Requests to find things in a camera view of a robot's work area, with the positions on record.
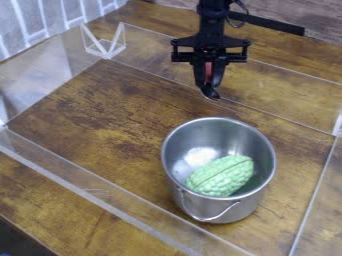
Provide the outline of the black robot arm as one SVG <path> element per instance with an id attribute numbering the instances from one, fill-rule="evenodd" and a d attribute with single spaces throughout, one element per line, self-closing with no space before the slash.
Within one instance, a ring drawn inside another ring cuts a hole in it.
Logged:
<path id="1" fill-rule="evenodd" d="M 250 41 L 225 35 L 225 22 L 233 3 L 246 9 L 241 0 L 200 0 L 198 33 L 171 40 L 171 61 L 193 65 L 196 84 L 206 93 L 214 92 L 221 85 L 226 66 L 248 61 Z"/>

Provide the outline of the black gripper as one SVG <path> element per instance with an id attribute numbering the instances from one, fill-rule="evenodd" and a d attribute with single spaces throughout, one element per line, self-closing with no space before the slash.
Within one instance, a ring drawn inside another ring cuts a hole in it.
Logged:
<path id="1" fill-rule="evenodd" d="M 226 64 L 248 61 L 250 41 L 225 35 L 225 22 L 229 10 L 200 10 L 200 31 L 193 36 L 171 40 L 173 62 L 189 62 L 193 65 L 196 84 L 200 88 L 206 85 L 206 65 L 213 63 L 212 86 L 218 88 L 226 72 Z"/>

